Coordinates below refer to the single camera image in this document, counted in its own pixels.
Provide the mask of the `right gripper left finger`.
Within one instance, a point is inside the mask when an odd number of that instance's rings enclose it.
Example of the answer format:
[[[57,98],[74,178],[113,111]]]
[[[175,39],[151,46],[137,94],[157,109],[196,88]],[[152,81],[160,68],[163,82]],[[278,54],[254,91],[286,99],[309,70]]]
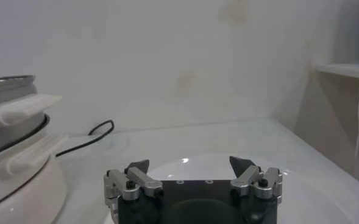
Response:
[[[104,199],[107,206],[117,204],[119,198],[135,201],[143,194],[151,198],[163,196],[163,182],[147,175],[149,160],[130,163],[124,171],[108,170],[104,175]]]

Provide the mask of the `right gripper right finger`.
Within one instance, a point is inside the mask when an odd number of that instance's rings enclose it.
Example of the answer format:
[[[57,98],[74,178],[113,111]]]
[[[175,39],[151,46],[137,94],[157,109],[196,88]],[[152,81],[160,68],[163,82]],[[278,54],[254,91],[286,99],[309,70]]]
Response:
[[[282,202],[283,175],[280,169],[270,167],[264,172],[251,160],[236,156],[229,156],[229,162],[236,176],[230,181],[230,188],[239,197],[252,194],[261,200]]]

